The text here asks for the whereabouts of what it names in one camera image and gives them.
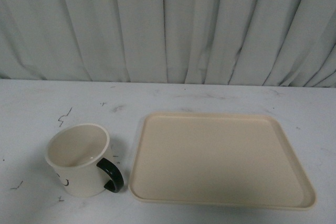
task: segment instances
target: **printed design on mug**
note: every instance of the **printed design on mug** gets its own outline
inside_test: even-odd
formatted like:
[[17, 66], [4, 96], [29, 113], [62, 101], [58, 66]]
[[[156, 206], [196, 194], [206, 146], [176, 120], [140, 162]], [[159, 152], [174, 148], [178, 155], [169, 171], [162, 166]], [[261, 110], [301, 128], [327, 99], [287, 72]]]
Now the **printed design on mug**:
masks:
[[68, 180], [68, 179], [66, 179], [66, 181], [67, 181], [67, 183], [66, 183], [66, 184], [63, 184], [63, 182], [62, 182], [62, 184], [63, 184], [64, 186], [68, 186], [68, 185], [69, 185], [69, 180]]

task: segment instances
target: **white curtain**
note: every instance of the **white curtain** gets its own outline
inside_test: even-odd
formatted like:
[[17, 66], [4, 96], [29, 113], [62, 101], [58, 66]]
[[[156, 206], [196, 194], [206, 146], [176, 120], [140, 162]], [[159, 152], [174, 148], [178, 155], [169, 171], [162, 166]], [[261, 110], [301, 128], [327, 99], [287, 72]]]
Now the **white curtain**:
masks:
[[336, 0], [0, 0], [0, 77], [336, 87]]

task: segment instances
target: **white mug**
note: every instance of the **white mug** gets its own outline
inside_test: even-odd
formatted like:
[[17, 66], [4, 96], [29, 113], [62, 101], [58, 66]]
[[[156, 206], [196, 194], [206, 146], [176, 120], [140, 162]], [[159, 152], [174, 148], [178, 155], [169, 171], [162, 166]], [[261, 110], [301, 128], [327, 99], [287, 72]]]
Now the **white mug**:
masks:
[[97, 124], [60, 131], [50, 140], [45, 159], [65, 190], [77, 197], [93, 196], [104, 189], [117, 193], [124, 185], [120, 171], [110, 162], [109, 133]]

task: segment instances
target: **plastic tray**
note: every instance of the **plastic tray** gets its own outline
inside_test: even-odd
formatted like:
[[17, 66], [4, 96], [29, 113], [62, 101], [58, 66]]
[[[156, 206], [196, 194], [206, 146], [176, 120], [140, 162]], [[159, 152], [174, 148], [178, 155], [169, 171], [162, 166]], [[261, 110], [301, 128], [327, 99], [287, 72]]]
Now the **plastic tray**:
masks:
[[156, 112], [129, 188], [140, 201], [304, 210], [316, 195], [280, 124], [265, 115]]

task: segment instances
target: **tray rim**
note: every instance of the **tray rim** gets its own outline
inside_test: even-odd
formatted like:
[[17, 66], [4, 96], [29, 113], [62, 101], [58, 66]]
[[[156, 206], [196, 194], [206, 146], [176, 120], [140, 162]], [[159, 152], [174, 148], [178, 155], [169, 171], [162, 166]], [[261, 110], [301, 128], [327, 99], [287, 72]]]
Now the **tray rim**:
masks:
[[[292, 207], [292, 206], [272, 206], [272, 205], [261, 205], [261, 204], [237, 204], [237, 203], [220, 203], [220, 202], [204, 202], [204, 201], [188, 201], [188, 200], [165, 200], [165, 199], [148, 199], [148, 198], [143, 198], [140, 197], [136, 194], [136, 192], [133, 189], [133, 180], [134, 180], [134, 168], [135, 168], [135, 164], [138, 160], [138, 156], [139, 156], [139, 148], [141, 146], [141, 141], [143, 139], [143, 134], [144, 134], [144, 128], [146, 125], [146, 122], [149, 121], [152, 117], [156, 117], [156, 116], [173, 116], [173, 115], [179, 115], [179, 116], [185, 116], [185, 117], [197, 117], [198, 115], [202, 115], [202, 116], [215, 116], [217, 118], [221, 118], [224, 116], [231, 116], [231, 117], [243, 117], [243, 116], [248, 116], [248, 117], [257, 117], [257, 118], [266, 118], [270, 121], [275, 122], [280, 130], [282, 131], [282, 133], [284, 134], [285, 138], [286, 138], [286, 142], [288, 144], [288, 146], [290, 147], [290, 150], [293, 152], [293, 157], [296, 159], [297, 161], [297, 165], [299, 166], [299, 168], [301, 169], [301, 172], [303, 174], [303, 176], [305, 177], [305, 180], [307, 181], [307, 183], [309, 184], [309, 186], [311, 187], [311, 197], [312, 197], [312, 202], [310, 205], [306, 206], [306, 207]], [[129, 182], [128, 182], [128, 189], [130, 190], [131, 194], [133, 195], [133, 197], [135, 199], [137, 199], [140, 202], [146, 202], [146, 203], [159, 203], [159, 204], [181, 204], [181, 205], [204, 205], [204, 206], [219, 206], [219, 207], [246, 207], [246, 208], [260, 208], [260, 209], [272, 209], [272, 210], [293, 210], [293, 211], [306, 211], [309, 210], [311, 208], [313, 208], [316, 203], [317, 203], [317, 193], [316, 193], [316, 189], [314, 188], [310, 178], [308, 177], [305, 169], [303, 168], [295, 150], [293, 149], [291, 143], [288, 140], [288, 137], [285, 133], [285, 131], [283, 130], [281, 124], [278, 122], [278, 120], [276, 120], [274, 117], [270, 116], [270, 115], [265, 115], [265, 114], [243, 114], [243, 113], [223, 113], [223, 112], [185, 112], [185, 111], [155, 111], [155, 112], [151, 112], [149, 114], [147, 114], [144, 117], [144, 120], [142, 120], [141, 122], [141, 133], [140, 136], [137, 137], [138, 139], [138, 145], [137, 145], [137, 149], [136, 149], [136, 155], [134, 157], [133, 160], [133, 164], [132, 164], [132, 170], [131, 170], [131, 174], [130, 174], [130, 178], [129, 178]]]

